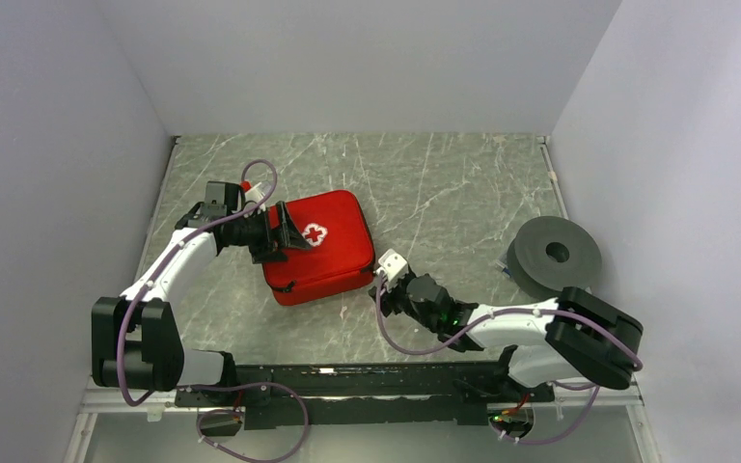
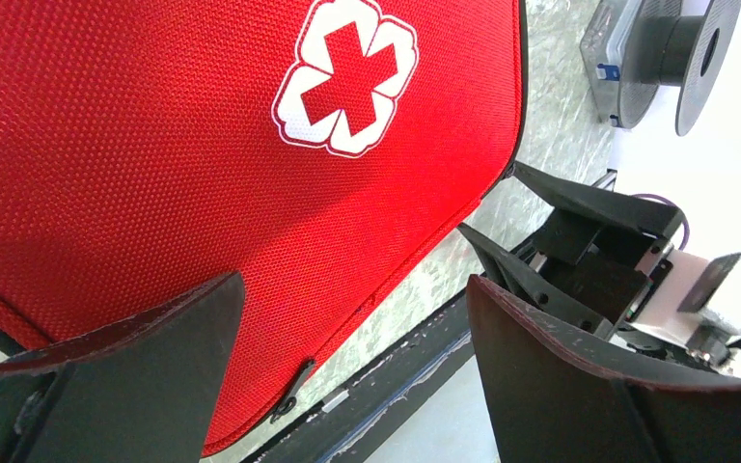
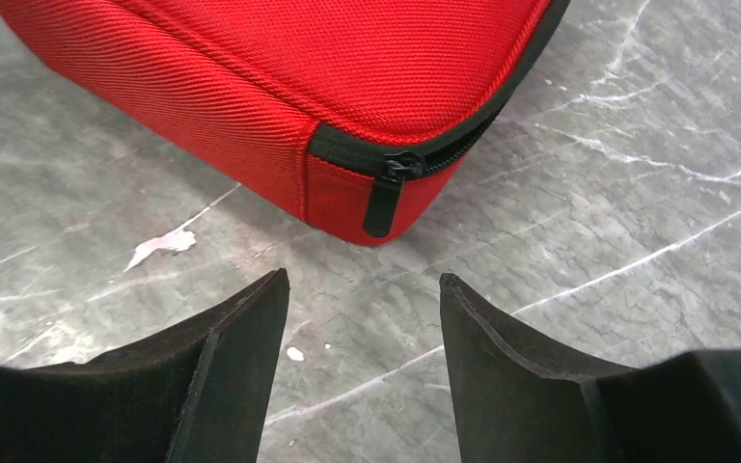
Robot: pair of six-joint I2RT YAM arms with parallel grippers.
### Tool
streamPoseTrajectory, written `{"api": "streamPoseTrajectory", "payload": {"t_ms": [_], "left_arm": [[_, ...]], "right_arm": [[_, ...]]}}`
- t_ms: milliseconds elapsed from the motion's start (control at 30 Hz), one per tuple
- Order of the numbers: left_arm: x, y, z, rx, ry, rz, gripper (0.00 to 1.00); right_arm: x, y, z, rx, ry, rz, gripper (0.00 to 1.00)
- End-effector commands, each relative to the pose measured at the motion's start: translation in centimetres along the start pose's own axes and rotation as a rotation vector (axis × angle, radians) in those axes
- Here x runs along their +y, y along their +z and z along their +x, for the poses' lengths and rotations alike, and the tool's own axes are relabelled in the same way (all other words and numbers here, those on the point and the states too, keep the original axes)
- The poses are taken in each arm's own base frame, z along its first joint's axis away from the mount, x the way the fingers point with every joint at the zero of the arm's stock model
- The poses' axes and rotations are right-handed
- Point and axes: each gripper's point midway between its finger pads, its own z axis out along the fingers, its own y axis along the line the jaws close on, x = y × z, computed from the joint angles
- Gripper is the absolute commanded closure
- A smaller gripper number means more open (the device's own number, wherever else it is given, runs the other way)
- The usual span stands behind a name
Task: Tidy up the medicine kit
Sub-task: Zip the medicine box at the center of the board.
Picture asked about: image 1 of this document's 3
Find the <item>red medicine kit case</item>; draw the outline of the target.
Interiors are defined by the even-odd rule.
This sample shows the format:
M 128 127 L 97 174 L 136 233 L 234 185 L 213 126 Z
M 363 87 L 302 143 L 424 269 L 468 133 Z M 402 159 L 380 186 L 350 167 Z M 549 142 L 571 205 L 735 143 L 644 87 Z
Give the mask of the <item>red medicine kit case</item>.
M 262 266 L 282 306 L 295 306 L 369 285 L 374 244 L 357 197 L 344 189 L 287 203 L 308 249 L 285 249 L 286 261 Z

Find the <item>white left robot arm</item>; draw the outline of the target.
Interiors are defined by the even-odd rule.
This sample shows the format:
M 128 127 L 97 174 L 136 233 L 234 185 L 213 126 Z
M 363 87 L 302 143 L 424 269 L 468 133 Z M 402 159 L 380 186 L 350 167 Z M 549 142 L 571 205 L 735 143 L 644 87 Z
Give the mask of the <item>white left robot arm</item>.
M 258 188 L 211 181 L 203 201 L 177 222 L 167 248 L 121 295 L 92 307 L 92 378 L 100 387 L 169 392 L 201 385 L 216 405 L 238 392 L 227 352 L 184 347 L 175 310 L 193 280 L 227 247 L 245 247 L 255 264 L 284 262 L 311 244 L 293 223 L 288 206 L 262 207 Z

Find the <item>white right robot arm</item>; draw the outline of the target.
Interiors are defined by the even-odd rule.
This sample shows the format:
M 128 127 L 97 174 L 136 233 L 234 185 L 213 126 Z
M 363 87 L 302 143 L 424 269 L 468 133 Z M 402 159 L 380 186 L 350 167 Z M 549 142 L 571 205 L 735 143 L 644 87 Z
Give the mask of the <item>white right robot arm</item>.
M 496 307 L 456 300 L 427 274 L 408 273 L 391 284 L 379 272 L 369 296 L 385 340 L 390 339 L 385 317 L 400 313 L 439 340 L 423 349 L 391 341 L 398 352 L 425 356 L 444 349 L 501 349 L 501 367 L 492 378 L 495 392 L 505 400 L 515 400 L 542 384 L 576 377 L 602 388 L 625 390 L 644 366 L 638 355 L 643 324 L 579 287 L 568 286 L 540 302 Z

